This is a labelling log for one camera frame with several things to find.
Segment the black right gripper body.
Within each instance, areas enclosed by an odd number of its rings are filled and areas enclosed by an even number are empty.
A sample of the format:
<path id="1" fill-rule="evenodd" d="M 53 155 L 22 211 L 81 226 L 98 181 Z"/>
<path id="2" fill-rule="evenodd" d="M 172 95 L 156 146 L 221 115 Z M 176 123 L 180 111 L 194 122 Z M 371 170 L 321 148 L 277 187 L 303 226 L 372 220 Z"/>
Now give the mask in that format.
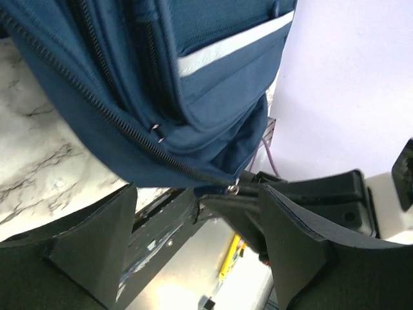
<path id="1" fill-rule="evenodd" d="M 365 198 L 361 201 L 295 203 L 359 233 L 381 239 L 411 239 L 412 171 L 386 172 L 364 177 L 364 181 Z"/>

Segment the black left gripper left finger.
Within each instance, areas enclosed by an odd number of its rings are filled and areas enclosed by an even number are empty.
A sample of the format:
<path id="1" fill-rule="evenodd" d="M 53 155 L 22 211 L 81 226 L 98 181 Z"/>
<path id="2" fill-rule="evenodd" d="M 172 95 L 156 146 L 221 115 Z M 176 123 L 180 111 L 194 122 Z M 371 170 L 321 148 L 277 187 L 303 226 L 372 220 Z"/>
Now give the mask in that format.
<path id="1" fill-rule="evenodd" d="M 1 242 L 1 309 L 112 309 L 137 189 Z"/>

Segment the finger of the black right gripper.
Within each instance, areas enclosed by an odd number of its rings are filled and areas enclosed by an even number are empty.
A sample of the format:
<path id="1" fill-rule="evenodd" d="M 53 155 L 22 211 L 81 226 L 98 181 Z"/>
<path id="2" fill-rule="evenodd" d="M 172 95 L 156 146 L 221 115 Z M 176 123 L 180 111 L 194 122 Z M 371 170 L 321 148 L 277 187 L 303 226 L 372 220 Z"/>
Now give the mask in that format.
<path id="1" fill-rule="evenodd" d="M 365 198 L 365 181 L 359 170 L 304 181 L 287 181 L 266 172 L 243 172 L 239 195 L 257 196 L 268 185 L 293 202 L 357 202 Z"/>
<path id="2" fill-rule="evenodd" d="M 261 221 L 258 199 L 233 195 L 204 195 L 199 199 L 203 208 L 197 221 L 223 219 L 236 234 L 259 255 L 259 261 L 268 262 L 268 251 Z"/>

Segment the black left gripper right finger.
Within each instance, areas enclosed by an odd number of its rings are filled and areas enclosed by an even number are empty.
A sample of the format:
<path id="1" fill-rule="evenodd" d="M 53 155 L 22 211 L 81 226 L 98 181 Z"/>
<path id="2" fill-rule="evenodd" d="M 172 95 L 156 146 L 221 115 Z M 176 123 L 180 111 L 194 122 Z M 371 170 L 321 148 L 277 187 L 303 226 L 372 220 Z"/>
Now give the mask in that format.
<path id="1" fill-rule="evenodd" d="M 344 228 L 259 189 L 280 309 L 412 309 L 412 246 Z"/>

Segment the navy blue student backpack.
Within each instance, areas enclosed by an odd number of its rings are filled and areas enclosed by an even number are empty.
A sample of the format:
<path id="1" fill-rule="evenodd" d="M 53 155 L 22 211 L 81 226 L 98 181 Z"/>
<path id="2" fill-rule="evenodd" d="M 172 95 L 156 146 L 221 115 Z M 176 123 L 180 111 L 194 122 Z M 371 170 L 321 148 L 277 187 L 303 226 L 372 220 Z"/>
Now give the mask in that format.
<path id="1" fill-rule="evenodd" d="M 1 25 L 87 149 L 138 187 L 237 192 L 295 1 L 2 1 Z"/>

